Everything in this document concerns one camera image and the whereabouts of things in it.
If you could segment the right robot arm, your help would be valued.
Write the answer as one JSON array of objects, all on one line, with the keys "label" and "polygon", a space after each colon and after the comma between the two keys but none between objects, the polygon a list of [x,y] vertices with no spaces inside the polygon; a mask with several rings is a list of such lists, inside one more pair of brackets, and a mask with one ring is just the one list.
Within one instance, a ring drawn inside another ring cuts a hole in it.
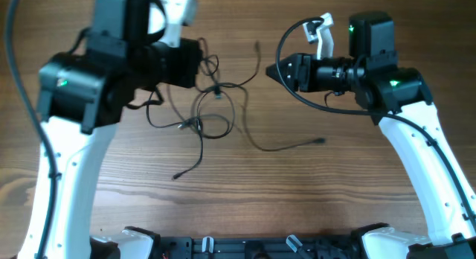
[{"label": "right robot arm", "polygon": [[473,258],[475,192],[439,122],[431,91],[415,68],[401,68],[394,23],[382,11],[349,18],[350,55],[335,57],[329,13],[302,19],[314,54],[276,57],[266,74],[296,99],[307,92],[354,94],[399,156],[425,215],[425,236],[375,223],[316,243],[317,258]]}]

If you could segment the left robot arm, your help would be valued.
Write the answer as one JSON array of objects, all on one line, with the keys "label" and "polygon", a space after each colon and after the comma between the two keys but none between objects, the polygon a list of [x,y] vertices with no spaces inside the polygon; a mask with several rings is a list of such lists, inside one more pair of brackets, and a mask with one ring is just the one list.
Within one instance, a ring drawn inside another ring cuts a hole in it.
[{"label": "left robot arm", "polygon": [[151,231],[91,236],[91,213],[103,159],[135,92],[194,86],[202,50],[181,30],[196,10],[196,0],[95,0],[92,23],[77,38],[85,52],[58,53],[40,69],[30,113],[41,154],[20,258],[160,257],[161,238]]}]

